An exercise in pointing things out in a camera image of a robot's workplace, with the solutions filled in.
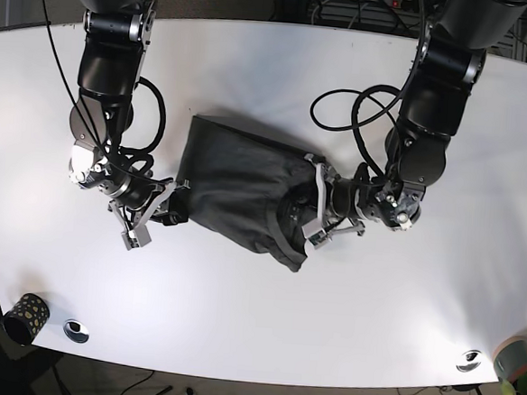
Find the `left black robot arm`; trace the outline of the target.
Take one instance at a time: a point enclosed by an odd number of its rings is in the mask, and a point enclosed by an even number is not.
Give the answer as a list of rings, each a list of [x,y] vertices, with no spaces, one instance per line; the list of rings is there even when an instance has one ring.
[[[490,46],[513,27],[526,0],[447,0],[435,20],[419,1],[421,27],[409,77],[402,88],[372,86],[356,92],[350,123],[363,161],[352,179],[339,176],[321,161],[315,164],[317,216],[303,226],[315,247],[334,234],[362,234],[364,222],[381,222],[390,230],[407,230],[421,215],[426,190],[446,169],[446,150],[458,132],[467,100],[485,66]],[[386,135],[387,162],[380,168],[361,134],[364,126],[397,106]]]

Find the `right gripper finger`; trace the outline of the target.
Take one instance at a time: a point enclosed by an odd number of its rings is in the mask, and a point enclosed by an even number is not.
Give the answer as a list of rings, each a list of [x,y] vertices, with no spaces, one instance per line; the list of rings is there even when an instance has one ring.
[[[166,211],[162,215],[162,224],[174,226],[185,224],[189,220],[189,210],[185,204],[179,200],[168,200]]]

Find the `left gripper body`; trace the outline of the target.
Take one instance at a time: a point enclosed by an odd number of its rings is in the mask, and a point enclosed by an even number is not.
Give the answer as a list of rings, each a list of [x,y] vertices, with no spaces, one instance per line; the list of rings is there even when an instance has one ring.
[[[314,166],[315,184],[318,190],[316,217],[302,226],[302,234],[314,249],[332,241],[340,234],[365,233],[365,215],[359,205],[362,187],[369,184],[361,174],[352,179],[337,173],[335,168],[314,154],[304,155]]]

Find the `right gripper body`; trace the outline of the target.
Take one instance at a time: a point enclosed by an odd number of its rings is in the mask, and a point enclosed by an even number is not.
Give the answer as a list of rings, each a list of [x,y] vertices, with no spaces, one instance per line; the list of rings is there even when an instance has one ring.
[[[109,182],[109,211],[123,227],[121,233],[125,248],[145,247],[151,242],[147,229],[150,221],[162,224],[168,200],[183,201],[190,182],[172,178],[152,182],[142,176],[126,174],[121,184]]]

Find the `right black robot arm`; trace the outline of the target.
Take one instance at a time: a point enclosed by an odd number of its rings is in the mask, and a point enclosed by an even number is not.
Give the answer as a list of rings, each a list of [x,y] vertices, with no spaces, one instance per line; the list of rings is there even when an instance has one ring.
[[[96,188],[109,197],[109,212],[123,227],[129,250],[151,241],[150,221],[183,224],[188,212],[176,191],[186,180],[153,177],[153,151],[162,141],[166,107],[162,93],[141,70],[150,45],[157,0],[80,0],[85,6],[84,52],[79,63],[79,93],[73,97],[69,126],[74,145],[69,178],[83,189]],[[159,123],[144,147],[122,144],[134,120],[132,97],[137,87],[157,100]]]

